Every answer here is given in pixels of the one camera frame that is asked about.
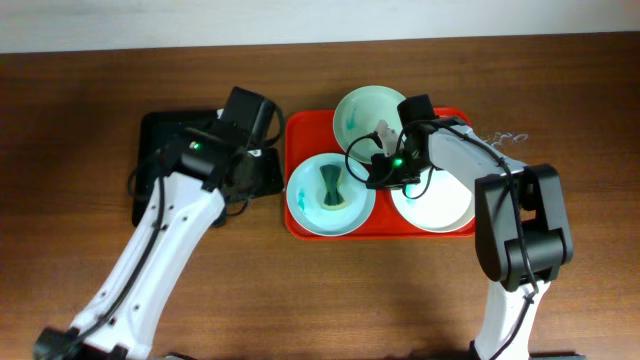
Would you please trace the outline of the mint green plate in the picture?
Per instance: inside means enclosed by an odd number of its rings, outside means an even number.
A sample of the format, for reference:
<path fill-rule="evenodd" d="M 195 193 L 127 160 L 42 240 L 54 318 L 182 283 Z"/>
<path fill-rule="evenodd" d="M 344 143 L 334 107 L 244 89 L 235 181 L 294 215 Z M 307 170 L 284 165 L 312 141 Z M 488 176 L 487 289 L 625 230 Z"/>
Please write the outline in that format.
<path fill-rule="evenodd" d="M 370 85 L 353 90 L 338 104 L 333 117 L 333 132 L 336 141 L 344 152 L 359 137 L 375 132 L 380 120 L 399 135 L 402 124 L 397 105 L 406 97 L 400 92 L 385 86 Z M 373 140 L 358 141 L 350 150 L 349 156 L 361 163 L 370 164 L 375 153 L 394 155 L 395 150 L 382 150 Z"/>

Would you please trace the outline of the white plate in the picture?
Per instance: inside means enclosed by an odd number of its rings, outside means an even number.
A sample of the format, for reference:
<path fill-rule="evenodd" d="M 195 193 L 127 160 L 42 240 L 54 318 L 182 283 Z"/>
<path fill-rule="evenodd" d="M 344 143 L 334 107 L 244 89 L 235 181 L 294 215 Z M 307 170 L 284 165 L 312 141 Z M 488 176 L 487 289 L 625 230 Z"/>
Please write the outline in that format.
<path fill-rule="evenodd" d="M 474 197 L 445 170 L 426 170 L 417 185 L 392 190 L 392 202 L 400 216 L 428 232 L 449 233 L 462 229 L 474 218 Z"/>

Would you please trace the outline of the green yellow sponge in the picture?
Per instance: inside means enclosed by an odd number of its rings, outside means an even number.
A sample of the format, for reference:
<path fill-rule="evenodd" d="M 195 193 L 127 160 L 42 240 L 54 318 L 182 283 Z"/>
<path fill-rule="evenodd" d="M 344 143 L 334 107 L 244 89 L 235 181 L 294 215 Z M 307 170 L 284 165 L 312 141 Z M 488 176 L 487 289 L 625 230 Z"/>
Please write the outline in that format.
<path fill-rule="evenodd" d="M 346 200 L 340 192 L 343 178 L 343 168 L 328 164 L 320 167 L 320 173 L 325 187 L 322 207 L 326 210 L 339 210 L 346 206 Z"/>

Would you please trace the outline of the light blue plate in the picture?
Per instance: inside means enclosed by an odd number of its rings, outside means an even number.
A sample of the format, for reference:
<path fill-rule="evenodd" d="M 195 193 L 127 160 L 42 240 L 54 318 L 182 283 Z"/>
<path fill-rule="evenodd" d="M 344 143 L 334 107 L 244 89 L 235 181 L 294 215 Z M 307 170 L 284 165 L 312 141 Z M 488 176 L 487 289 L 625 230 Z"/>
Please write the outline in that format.
<path fill-rule="evenodd" d="M 325 195 L 320 167 L 335 164 L 343 168 L 340 192 L 346 206 L 339 210 L 322 207 Z M 371 215 L 376 192 L 361 181 L 369 172 L 364 166 L 345 155 L 323 153 L 308 158 L 296 167 L 286 188 L 289 213 L 304 230 L 323 237 L 346 235 L 363 225 Z"/>

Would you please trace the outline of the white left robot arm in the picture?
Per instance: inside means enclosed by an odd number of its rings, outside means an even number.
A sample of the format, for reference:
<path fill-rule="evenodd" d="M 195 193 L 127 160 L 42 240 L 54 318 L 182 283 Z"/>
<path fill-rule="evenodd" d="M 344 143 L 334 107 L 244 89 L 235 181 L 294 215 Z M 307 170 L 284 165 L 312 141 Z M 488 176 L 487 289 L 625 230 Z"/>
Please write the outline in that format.
<path fill-rule="evenodd" d="M 166 302 L 228 201 L 249 199 L 257 160 L 276 143 L 257 134 L 186 128 L 142 161 L 157 171 L 135 232 L 110 275 L 66 331 L 47 327 L 36 359 L 145 359 Z"/>

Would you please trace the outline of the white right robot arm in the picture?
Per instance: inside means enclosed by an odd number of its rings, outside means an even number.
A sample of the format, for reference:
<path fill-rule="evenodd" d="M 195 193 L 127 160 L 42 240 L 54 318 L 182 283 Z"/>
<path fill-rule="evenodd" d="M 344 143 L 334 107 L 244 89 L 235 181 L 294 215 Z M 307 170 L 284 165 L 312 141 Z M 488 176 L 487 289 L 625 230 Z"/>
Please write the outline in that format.
<path fill-rule="evenodd" d="M 542 297 L 574 254 L 558 172 L 513 160 L 476 136 L 458 117 L 419 119 L 399 132 L 380 122 L 369 139 L 370 188 L 404 188 L 425 169 L 445 170 L 473 195 L 475 249 L 489 280 L 472 359 L 527 359 Z"/>

